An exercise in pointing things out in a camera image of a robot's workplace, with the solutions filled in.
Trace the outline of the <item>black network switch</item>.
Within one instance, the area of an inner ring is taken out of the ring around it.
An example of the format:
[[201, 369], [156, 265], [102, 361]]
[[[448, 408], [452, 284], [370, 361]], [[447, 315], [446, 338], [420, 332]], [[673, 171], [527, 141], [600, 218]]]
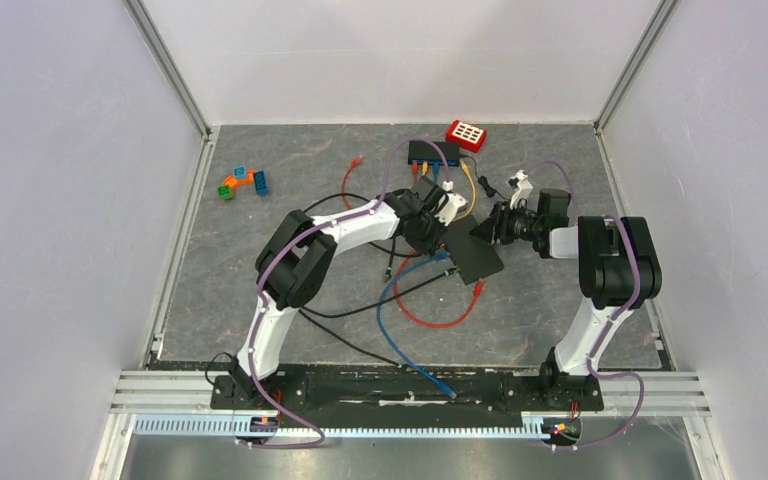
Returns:
[[460, 166], [460, 148], [456, 143], [447, 141], [435, 141], [432, 147], [429, 143], [412, 140], [408, 144], [407, 163], [428, 163], [430, 165], [442, 165], [440, 152], [443, 153], [450, 167]]

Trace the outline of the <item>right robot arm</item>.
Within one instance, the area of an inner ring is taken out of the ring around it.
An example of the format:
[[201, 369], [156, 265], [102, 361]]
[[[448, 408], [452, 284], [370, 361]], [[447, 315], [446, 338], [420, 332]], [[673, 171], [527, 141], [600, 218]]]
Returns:
[[662, 270], [643, 217], [580, 216], [572, 219], [571, 193], [540, 191], [537, 207], [525, 201], [498, 202], [474, 227], [472, 237], [488, 244], [527, 241], [544, 259], [578, 263], [583, 295], [572, 324], [541, 364], [540, 400], [562, 408], [597, 392], [598, 365], [622, 322], [656, 297]]

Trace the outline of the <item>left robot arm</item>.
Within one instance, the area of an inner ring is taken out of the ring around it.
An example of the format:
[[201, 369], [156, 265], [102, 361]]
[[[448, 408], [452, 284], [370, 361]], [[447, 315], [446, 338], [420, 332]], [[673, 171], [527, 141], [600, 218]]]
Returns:
[[466, 204], [451, 181], [437, 185], [422, 177], [410, 189], [383, 192], [341, 213], [287, 214], [255, 262], [255, 313], [230, 370], [236, 396], [251, 408], [271, 401], [269, 376], [277, 371], [289, 327], [320, 291], [335, 257], [399, 236], [416, 252], [431, 254]]

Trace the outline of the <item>red keypad box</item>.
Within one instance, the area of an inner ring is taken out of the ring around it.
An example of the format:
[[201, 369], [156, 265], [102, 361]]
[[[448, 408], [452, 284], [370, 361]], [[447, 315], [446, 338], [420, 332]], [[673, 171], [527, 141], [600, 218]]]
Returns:
[[487, 139], [487, 131], [462, 120], [454, 120], [445, 133], [445, 141], [457, 144], [471, 153], [479, 153]]

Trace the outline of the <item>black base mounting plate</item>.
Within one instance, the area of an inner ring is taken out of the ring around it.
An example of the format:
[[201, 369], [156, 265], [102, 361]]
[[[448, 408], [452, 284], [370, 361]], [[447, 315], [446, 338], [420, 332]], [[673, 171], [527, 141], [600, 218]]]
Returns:
[[453, 390], [441, 391], [406, 367], [382, 365], [282, 364], [263, 379], [259, 393], [236, 367], [213, 382], [213, 410], [250, 410], [261, 416], [278, 402], [282, 425], [307, 420], [322, 428], [514, 427], [523, 412], [555, 417], [600, 412], [597, 379], [498, 368], [436, 368], [434, 375]]

